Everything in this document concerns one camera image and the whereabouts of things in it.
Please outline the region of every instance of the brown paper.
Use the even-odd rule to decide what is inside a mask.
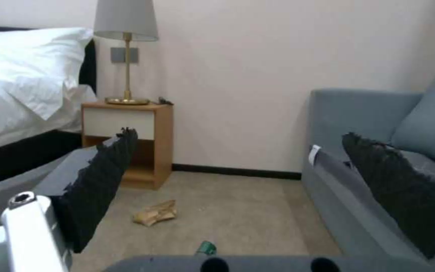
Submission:
[[[147,207],[133,216],[133,222],[150,227],[157,222],[174,219],[177,215],[175,205],[175,200],[169,200]]]

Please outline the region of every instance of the carpet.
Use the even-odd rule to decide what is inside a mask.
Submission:
[[[132,215],[175,199],[177,218],[144,227]],[[72,272],[102,271],[134,255],[340,255],[300,181],[174,172],[158,191],[120,188]]]

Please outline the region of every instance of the black baseboard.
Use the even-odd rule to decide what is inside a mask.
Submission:
[[[200,166],[200,165],[173,164],[172,170],[182,171],[182,172],[199,172],[199,173],[212,173],[212,174],[233,175],[233,176],[273,178],[273,179],[294,179],[297,181],[302,179],[302,174],[298,172],[281,172],[281,171],[255,170],[255,169],[211,167],[211,166]]]

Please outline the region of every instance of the green can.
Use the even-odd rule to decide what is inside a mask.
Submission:
[[[196,251],[196,256],[212,256],[215,255],[216,252],[218,251],[218,249],[216,248],[216,246],[211,243],[210,241],[204,241],[201,243],[201,245],[199,246],[199,248]]]

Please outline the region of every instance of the lamp stand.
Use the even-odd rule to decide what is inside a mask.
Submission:
[[[145,98],[132,98],[130,90],[130,42],[132,40],[132,33],[124,33],[125,40],[125,91],[124,97],[107,97],[105,102],[107,104],[117,105],[147,105],[149,100]]]

